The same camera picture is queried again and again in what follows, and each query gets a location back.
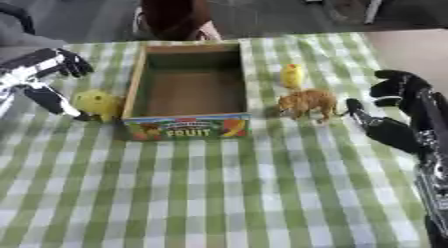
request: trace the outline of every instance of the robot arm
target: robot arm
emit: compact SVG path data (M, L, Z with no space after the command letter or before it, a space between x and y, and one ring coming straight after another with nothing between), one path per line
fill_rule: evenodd
M430 242L434 248L448 247L448 103L411 73L384 70L375 75L386 79L371 89L371 95L379 98L375 104L398 106L410 116L410 126L370 116L356 99L346 101L350 116L370 138L418 157L415 184L428 214Z
M53 87L39 79L59 72L81 77L93 72L92 66L75 53L64 49L42 49L0 64L0 117L14 100L17 90L53 114L67 114L88 121L88 115L70 105Z

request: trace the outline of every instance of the yellow toy fruit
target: yellow toy fruit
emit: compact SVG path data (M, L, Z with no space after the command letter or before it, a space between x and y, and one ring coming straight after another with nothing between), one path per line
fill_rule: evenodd
M289 89L300 90L303 79L303 69L299 64L286 65L280 74L283 86Z
M109 122L120 117L123 99L100 90L89 90L77 93L73 105L88 114L100 116L103 122Z

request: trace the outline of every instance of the fruit box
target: fruit box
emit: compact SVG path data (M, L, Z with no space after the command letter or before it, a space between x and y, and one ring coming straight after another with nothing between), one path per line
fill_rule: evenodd
M122 115L132 139L245 136L240 53L237 44L143 47Z

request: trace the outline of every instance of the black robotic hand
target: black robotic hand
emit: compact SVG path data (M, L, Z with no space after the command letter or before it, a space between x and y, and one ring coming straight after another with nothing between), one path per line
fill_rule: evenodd
M416 132L432 128L419 93L429 90L431 85L422 78L404 71L380 70L375 72L379 79L386 79L370 90L370 95L377 98L375 105L379 107L397 106L411 117L411 126L389 117L369 115L356 99L347 100L350 115L360 124L366 135L385 145L403 150L411 154L419 154L425 149L416 139ZM432 93L440 111L448 119L448 106L440 93Z
M346 104L350 116L366 132L367 137L407 153L418 153L420 146L408 125L389 117L369 115L357 99L347 99Z
M423 88L430 88L422 78L405 71L379 70L375 72L379 79L386 79L370 89L370 96L378 98L375 105L398 106L405 114L411 114L417 93Z
M64 76L85 76L93 72L92 66L76 53L67 50L41 49L33 53L0 64L0 69L14 70L19 67L35 67L37 78L58 72Z

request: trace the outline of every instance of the table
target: table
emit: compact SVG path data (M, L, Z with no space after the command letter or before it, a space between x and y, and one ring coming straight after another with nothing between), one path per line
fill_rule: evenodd
M287 63L302 64L305 87L370 102L381 66L366 37L240 43L247 138L126 142L111 125L23 102L0 140L0 247L427 246L413 158L367 139L348 117L328 125L266 117L287 93L278 81ZM96 73L54 85L64 94L125 94L138 45L71 46ZM402 119L395 109L366 107Z
M448 32L446 29L366 33L383 65L410 71L448 96Z

